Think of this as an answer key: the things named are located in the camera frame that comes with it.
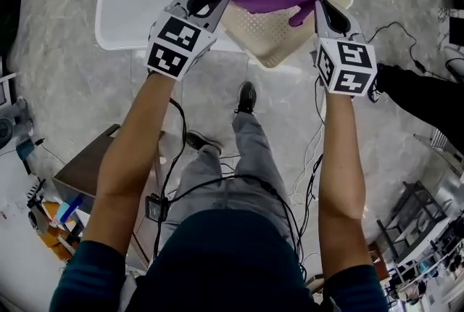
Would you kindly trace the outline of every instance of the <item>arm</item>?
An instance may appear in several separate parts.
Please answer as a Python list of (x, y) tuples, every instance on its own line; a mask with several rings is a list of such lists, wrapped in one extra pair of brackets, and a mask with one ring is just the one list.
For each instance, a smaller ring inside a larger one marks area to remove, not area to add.
[(108, 245), (124, 256), (127, 253), (174, 83), (155, 74), (142, 86), (101, 162), (83, 240)]
[(361, 227), (364, 204), (365, 183), (351, 99), (327, 93), (319, 189), (319, 243), (325, 279), (353, 266), (372, 264)]

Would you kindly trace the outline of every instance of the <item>shirt sleeve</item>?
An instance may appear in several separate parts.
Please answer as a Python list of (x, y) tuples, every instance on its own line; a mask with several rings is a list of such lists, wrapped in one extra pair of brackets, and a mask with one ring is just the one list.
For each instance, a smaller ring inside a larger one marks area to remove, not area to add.
[(373, 266), (351, 267), (333, 275), (325, 283), (323, 295), (325, 305), (333, 301), (342, 312), (389, 310)]
[(59, 280), (50, 311), (116, 311), (125, 281), (125, 259), (115, 249), (83, 241)]

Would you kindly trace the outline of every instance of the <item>person's left arm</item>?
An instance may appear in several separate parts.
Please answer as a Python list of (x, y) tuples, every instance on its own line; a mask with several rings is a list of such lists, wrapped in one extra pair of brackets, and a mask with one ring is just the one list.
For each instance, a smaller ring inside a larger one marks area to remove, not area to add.
[(83, 240), (63, 272), (50, 311), (117, 310), (125, 255), (174, 83), (151, 75), (138, 93), (101, 162)]

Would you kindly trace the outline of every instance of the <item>person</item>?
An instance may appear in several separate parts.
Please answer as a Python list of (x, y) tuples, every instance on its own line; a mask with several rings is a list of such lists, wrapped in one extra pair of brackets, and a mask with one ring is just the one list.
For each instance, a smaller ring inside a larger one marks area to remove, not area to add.
[(400, 66), (377, 64), (378, 72), (368, 96), (376, 103), (382, 93), (403, 110), (439, 129), (464, 155), (464, 134), (459, 104), (464, 100), (464, 86), (439, 78), (419, 76)]
[[(91, 217), (50, 311), (118, 309), (125, 255), (174, 83), (151, 74), (138, 93), (104, 156)], [(162, 225), (165, 244), (136, 279), (126, 310), (387, 311), (361, 227), (365, 182), (351, 99), (327, 94), (318, 219), (322, 306), (305, 287), (294, 254), (291, 224), (277, 196), (286, 201), (285, 188), (252, 114), (256, 100), (254, 86), (245, 83), (233, 122), (241, 155), (236, 174), (256, 178), (210, 184), (171, 205)], [(176, 197), (221, 177), (220, 145), (198, 133), (187, 140), (198, 156), (184, 170)], [(264, 190), (257, 179), (273, 189)]]

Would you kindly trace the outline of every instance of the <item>black pants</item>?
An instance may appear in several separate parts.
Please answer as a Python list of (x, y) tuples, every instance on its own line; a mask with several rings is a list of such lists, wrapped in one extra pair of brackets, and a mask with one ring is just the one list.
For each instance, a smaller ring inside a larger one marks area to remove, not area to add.
[(385, 66), (378, 74), (377, 88), (403, 110), (438, 128), (464, 154), (464, 86)]

